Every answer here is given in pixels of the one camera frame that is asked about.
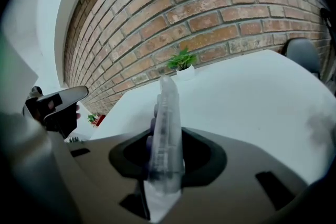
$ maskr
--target brick wall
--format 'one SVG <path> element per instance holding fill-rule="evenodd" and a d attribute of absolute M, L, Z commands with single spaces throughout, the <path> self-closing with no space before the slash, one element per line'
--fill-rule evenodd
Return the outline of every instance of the brick wall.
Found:
<path fill-rule="evenodd" d="M 70 22 L 64 77 L 86 85 L 91 112 L 108 113 L 122 95 L 162 74 L 188 46 L 197 65 L 307 37 L 329 57 L 324 0 L 80 0 Z"/>

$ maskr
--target office chair backrest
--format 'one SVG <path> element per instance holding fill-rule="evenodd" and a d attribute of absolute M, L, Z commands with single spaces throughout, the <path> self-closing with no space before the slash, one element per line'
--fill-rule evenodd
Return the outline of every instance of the office chair backrest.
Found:
<path fill-rule="evenodd" d="M 317 74 L 320 79 L 321 62 L 319 54 L 309 39 L 290 39 L 285 44 L 282 54 L 309 72 Z"/>

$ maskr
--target green plant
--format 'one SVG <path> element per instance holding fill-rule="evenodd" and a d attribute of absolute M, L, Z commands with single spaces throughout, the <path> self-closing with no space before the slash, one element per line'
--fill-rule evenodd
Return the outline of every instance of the green plant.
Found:
<path fill-rule="evenodd" d="M 76 136 L 70 137 L 68 143 L 74 143 L 74 142 L 79 142 L 79 138 Z"/>
<path fill-rule="evenodd" d="M 90 123 L 95 122 L 95 120 L 96 120 L 96 114 L 91 114 L 91 115 L 89 115 L 89 116 L 88 116 L 88 119 L 89 119 L 89 122 L 90 122 Z"/>
<path fill-rule="evenodd" d="M 185 47 L 184 50 L 181 50 L 178 55 L 173 55 L 169 60 L 167 66 L 171 69 L 178 69 L 182 71 L 187 69 L 190 65 L 196 62 L 196 55 L 188 53 L 188 47 Z"/>

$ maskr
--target white pot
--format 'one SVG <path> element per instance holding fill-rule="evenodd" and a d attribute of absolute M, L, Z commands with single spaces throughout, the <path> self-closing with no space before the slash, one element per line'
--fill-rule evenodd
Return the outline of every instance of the white pot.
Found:
<path fill-rule="evenodd" d="M 179 80 L 190 80 L 195 76 L 195 68 L 190 65 L 187 69 L 182 71 L 177 70 L 177 77 Z"/>

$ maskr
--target white table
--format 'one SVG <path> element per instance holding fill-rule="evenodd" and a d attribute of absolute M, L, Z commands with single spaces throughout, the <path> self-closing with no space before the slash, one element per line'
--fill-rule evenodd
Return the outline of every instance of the white table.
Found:
<path fill-rule="evenodd" d="M 198 68 L 178 81 L 181 123 L 259 146 L 308 184 L 335 152 L 336 99 L 312 74 L 270 50 Z M 150 126 L 159 82 L 127 92 L 93 139 L 141 133 Z"/>

